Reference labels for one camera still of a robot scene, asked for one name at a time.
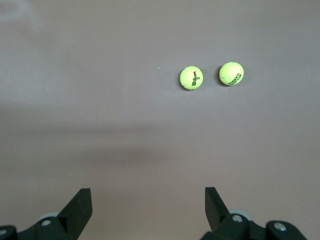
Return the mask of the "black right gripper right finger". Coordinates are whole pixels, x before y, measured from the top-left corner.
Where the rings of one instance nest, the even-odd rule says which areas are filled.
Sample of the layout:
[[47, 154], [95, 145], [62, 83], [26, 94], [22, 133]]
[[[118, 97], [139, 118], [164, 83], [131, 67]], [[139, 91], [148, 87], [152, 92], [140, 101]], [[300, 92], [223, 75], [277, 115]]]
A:
[[259, 226], [243, 213], [231, 213], [215, 187], [205, 188], [205, 215], [211, 231], [203, 240], [305, 240], [293, 224], [271, 220]]

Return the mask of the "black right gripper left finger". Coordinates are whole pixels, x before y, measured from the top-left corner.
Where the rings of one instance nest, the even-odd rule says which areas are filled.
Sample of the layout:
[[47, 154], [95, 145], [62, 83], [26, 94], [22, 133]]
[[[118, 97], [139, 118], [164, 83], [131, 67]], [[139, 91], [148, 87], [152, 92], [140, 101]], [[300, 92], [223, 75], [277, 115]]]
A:
[[13, 225], [2, 225], [0, 238], [2, 240], [77, 240], [91, 216], [91, 190], [82, 188], [57, 216], [44, 217], [21, 232], [17, 232]]

